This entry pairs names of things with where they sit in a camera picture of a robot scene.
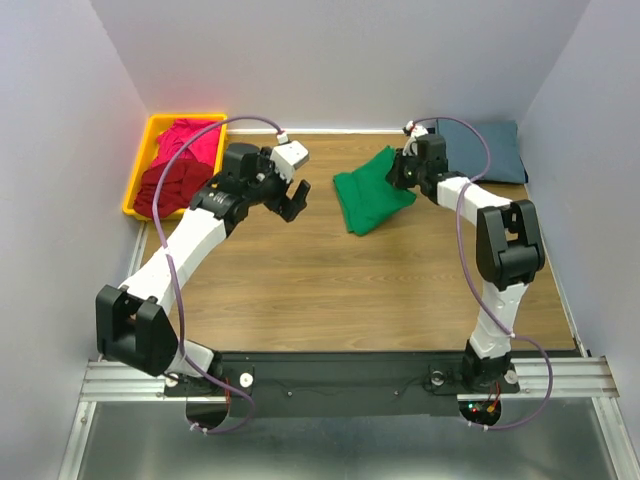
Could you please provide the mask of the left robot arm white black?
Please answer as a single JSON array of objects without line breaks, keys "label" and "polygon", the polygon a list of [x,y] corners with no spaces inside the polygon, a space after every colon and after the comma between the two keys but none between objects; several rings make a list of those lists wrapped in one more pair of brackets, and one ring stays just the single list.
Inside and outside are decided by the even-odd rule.
[{"label": "left robot arm white black", "polygon": [[251,207],[263,205],[287,222],[305,209],[307,181],[294,194],[287,192],[308,159],[298,141],[263,148],[230,144],[221,170],[194,195],[162,246],[119,287],[106,285],[97,294],[99,352],[153,377],[211,377],[220,384],[215,351],[188,341],[185,328],[172,327],[169,314],[184,307],[182,288]]}]

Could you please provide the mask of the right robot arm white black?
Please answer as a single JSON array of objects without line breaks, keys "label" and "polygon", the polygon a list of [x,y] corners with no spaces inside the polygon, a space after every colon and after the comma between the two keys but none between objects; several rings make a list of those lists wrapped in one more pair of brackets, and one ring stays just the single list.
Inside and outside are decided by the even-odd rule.
[{"label": "right robot arm white black", "polygon": [[470,287],[479,314],[465,346],[461,377],[469,389],[499,381],[510,370],[521,300],[545,263],[534,204],[495,195],[451,171],[445,139],[431,133],[409,136],[396,151],[386,180],[399,190],[419,188],[432,203],[454,211],[457,222],[467,220],[475,227],[483,287]]}]

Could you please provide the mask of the green t shirt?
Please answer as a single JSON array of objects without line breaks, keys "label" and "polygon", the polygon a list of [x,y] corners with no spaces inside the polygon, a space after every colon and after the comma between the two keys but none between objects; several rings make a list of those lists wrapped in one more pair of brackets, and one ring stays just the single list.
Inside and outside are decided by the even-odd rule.
[{"label": "green t shirt", "polygon": [[386,181],[394,157],[395,150],[386,146],[357,169],[333,177],[348,233],[366,235],[414,204],[417,196],[413,192],[396,189]]}]

